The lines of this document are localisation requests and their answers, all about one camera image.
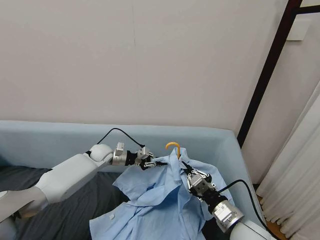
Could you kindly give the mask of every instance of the clothes hanger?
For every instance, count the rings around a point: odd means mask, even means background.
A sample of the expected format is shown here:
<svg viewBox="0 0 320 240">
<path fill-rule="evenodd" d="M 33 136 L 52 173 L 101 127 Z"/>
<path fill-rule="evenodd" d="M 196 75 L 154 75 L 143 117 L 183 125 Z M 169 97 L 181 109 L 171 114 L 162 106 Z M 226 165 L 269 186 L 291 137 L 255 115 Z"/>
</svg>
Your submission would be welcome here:
<svg viewBox="0 0 320 240">
<path fill-rule="evenodd" d="M 178 151 L 177 151 L 176 156 L 177 156 L 177 158 L 178 158 L 178 160 L 179 160 L 179 158 L 180 158 L 180 144 L 177 143 L 177 142 L 175 142 L 175 141 L 171 141 L 171 142 L 169 142 L 169 143 L 167 143 L 167 144 L 165 145 L 165 149 L 168 149 L 168 147 L 171 146 L 171 145 L 177 147 Z"/>
</svg>

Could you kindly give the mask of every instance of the light blue shirt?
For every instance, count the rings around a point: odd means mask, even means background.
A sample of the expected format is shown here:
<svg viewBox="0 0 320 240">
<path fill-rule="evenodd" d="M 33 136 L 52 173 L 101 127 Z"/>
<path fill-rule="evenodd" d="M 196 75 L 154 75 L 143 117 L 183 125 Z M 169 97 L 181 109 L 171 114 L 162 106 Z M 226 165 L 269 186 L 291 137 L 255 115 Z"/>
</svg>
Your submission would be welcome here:
<svg viewBox="0 0 320 240">
<path fill-rule="evenodd" d="M 155 159 L 168 165 L 144 171 L 130 166 L 117 178 L 113 185 L 130 201 L 90 220 L 93 240 L 205 239 L 201 229 L 213 216 L 205 202 L 189 193 L 187 176 L 183 171 L 185 166 L 178 160 L 176 150 L 169 156 Z M 218 190 L 226 186 L 215 166 L 189 159 L 185 148 L 181 148 L 180 160 L 209 173 Z M 234 204 L 228 190 L 223 194 Z"/>
</svg>

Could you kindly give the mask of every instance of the robotic hand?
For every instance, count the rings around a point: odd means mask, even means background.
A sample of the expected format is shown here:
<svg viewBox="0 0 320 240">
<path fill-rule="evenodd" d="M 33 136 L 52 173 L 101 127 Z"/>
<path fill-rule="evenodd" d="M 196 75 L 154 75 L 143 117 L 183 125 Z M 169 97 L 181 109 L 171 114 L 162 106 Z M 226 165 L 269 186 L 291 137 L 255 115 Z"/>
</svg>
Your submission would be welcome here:
<svg viewBox="0 0 320 240">
<path fill-rule="evenodd" d="M 184 169 L 184 172 L 187 175 L 186 179 L 189 192 L 192 195 L 198 197 L 200 201 L 205 201 L 207 203 L 208 210 L 215 218 L 217 225 L 225 234 L 229 234 L 230 240 L 277 239 L 273 233 L 268 231 L 268 228 L 266 228 L 267 230 L 264 230 L 252 221 L 243 221 L 243 213 L 237 207 L 233 206 L 225 196 L 220 195 L 220 192 L 227 189 L 228 186 L 220 191 L 217 191 L 215 184 L 211 183 L 212 177 L 208 173 L 192 168 L 190 165 L 186 164 L 183 161 L 182 163 L 186 167 L 186 169 Z"/>
<path fill-rule="evenodd" d="M 137 165 L 143 170 L 167 163 L 152 161 L 155 155 L 145 146 L 136 153 L 124 151 L 119 142 L 115 150 L 105 144 L 96 144 L 89 151 L 77 154 L 44 173 L 32 187 L 20 191 L 0 192 L 0 239 L 2 233 L 13 227 L 11 216 L 28 218 L 47 205 L 61 202 L 107 165 Z"/>
</svg>

